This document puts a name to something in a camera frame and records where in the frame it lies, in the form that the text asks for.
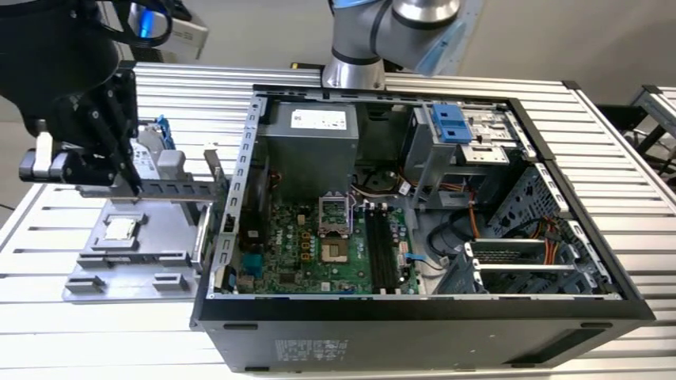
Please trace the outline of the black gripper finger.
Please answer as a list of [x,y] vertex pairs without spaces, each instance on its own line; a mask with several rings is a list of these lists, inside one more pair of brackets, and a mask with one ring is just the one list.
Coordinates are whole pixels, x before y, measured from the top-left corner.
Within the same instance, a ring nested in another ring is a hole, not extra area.
[[30,183],[110,186],[126,158],[126,137],[110,133],[36,136],[18,164],[17,175]]
[[78,99],[78,121],[89,133],[82,145],[85,162],[104,173],[106,184],[118,178],[129,194],[140,194],[141,179],[133,164],[130,139],[138,134],[136,80],[132,70],[118,70]]

